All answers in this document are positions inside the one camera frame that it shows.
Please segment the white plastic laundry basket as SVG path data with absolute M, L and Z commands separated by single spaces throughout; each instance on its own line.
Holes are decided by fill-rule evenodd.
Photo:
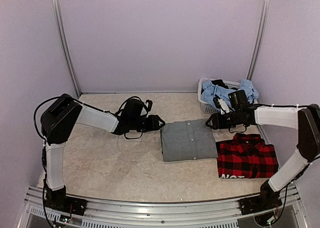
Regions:
M 201 78 L 198 82 L 198 88 L 197 88 L 197 97 L 198 97 L 198 100 L 200 102 L 200 108 L 201 110 L 204 112 L 204 113 L 208 113 L 208 114 L 212 114 L 212 113 L 217 113 L 219 112 L 219 108 L 217 107 L 213 107 L 212 105 L 210 105 L 209 103 L 205 102 L 205 101 L 202 101 L 201 100 L 201 94 L 202 92 L 204 91 L 202 89 L 202 84 L 207 81 L 207 80 L 217 80 L 217 79 L 209 79 L 209 78 Z M 223 80 L 223 82 L 228 85 L 229 87 L 237 87 L 239 88 L 240 86 L 240 82 L 232 82 L 232 81 L 226 81 L 226 80 Z

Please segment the grey long sleeve shirt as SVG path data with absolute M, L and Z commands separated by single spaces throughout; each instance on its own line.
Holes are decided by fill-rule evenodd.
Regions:
M 218 158 L 216 140 L 205 119 L 167 123 L 160 130 L 164 162 Z

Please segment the red black plaid shirt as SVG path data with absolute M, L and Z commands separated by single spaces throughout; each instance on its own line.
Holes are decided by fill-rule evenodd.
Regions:
M 236 133 L 231 140 L 216 143 L 219 178 L 270 178 L 279 169 L 272 144 L 259 134 Z

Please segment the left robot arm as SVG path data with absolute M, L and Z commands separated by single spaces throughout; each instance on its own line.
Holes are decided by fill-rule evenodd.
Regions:
M 40 117 L 41 127 L 35 130 L 43 140 L 42 166 L 45 172 L 44 184 L 54 191 L 50 201 L 59 210 L 65 210 L 70 205 L 70 199 L 61 189 L 65 188 L 63 178 L 64 148 L 74 126 L 85 125 L 117 136 L 126 136 L 130 131 L 140 135 L 158 131 L 165 126 L 165 122 L 158 115 L 150 115 L 153 102 L 143 101 L 138 96 L 127 98 L 112 113 L 77 100 L 69 94 L 52 97 L 52 104 Z

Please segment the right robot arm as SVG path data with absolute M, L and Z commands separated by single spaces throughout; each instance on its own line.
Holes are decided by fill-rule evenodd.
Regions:
M 275 202 L 275 194 L 298 177 L 320 155 L 320 107 L 309 105 L 274 105 L 249 102 L 243 90 L 228 95 L 230 105 L 215 97 L 220 112 L 214 113 L 205 123 L 213 130 L 231 129 L 237 125 L 258 126 L 278 132 L 274 140 L 285 147 L 292 146 L 279 171 L 261 188 L 256 206 L 266 210 Z

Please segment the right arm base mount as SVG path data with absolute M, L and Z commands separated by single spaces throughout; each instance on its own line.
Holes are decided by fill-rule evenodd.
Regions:
M 273 191 L 268 181 L 260 187 L 259 195 L 242 198 L 239 200 L 242 215 L 261 212 L 282 205 L 280 191 Z

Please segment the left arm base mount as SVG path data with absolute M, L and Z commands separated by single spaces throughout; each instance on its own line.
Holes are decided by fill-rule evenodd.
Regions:
M 69 214 L 84 215 L 88 201 L 82 198 L 68 196 L 66 186 L 58 190 L 52 190 L 45 184 L 44 190 L 45 207 Z

